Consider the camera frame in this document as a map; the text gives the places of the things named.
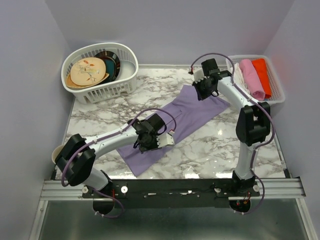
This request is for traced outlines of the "purple t shirt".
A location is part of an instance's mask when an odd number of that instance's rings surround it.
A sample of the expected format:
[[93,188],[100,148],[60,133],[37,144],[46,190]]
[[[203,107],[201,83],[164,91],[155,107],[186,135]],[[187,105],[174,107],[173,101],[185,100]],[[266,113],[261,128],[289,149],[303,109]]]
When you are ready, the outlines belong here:
[[[174,129],[173,138],[178,144],[229,106],[230,104],[220,97],[210,96],[199,101],[196,89],[191,85],[184,85],[179,95],[162,109],[176,120],[177,127]],[[171,149],[171,147],[165,147],[141,153],[138,148],[134,149],[127,145],[119,148],[117,152],[132,173],[138,177]]]

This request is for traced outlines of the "white oval dish basket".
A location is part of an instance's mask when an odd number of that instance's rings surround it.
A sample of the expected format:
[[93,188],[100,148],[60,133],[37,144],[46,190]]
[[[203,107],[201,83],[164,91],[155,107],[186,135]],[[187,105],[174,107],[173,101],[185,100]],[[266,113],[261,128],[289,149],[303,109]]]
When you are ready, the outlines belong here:
[[[95,57],[101,51],[111,51],[118,56],[120,72],[116,80],[112,82],[104,80],[98,85],[80,90],[68,88],[66,78],[73,64],[84,58]],[[138,59],[128,46],[116,42],[96,43],[72,52],[64,60],[61,68],[61,82],[64,89],[73,94],[80,103],[97,103],[134,92],[137,88],[138,70]]]

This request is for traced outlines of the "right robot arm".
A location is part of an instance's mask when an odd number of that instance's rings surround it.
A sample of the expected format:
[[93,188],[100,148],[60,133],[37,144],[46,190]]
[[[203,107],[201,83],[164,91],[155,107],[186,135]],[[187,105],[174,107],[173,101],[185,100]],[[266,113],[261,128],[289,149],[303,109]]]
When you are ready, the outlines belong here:
[[241,196],[255,185],[254,164],[258,149],[270,143],[266,141],[269,134],[275,135],[271,130],[271,107],[267,102],[253,100],[234,81],[235,69],[221,71],[214,58],[202,62],[197,71],[190,66],[188,73],[193,76],[192,86],[199,101],[223,94],[239,111],[235,132],[240,141],[240,152],[230,191]]

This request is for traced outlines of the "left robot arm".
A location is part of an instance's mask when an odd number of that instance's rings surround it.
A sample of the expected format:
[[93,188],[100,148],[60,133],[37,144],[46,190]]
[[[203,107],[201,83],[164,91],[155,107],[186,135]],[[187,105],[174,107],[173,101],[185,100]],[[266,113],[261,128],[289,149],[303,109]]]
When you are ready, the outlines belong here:
[[101,198],[111,191],[110,177],[94,167],[97,159],[109,152],[125,146],[131,146],[140,153],[151,153],[174,145],[174,131],[167,126],[158,114],[149,119],[139,120],[134,117],[123,126],[100,135],[82,137],[72,135],[69,140],[57,146],[51,159],[62,173],[61,185],[78,186],[80,184],[93,188]]

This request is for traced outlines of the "white rectangular tray basket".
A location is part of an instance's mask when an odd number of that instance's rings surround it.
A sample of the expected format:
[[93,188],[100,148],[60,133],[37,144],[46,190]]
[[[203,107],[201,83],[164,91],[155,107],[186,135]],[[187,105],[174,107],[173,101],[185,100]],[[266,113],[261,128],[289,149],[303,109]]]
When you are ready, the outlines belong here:
[[269,105],[283,103],[286,99],[275,68],[265,55],[231,55],[235,65],[234,80],[244,91]]

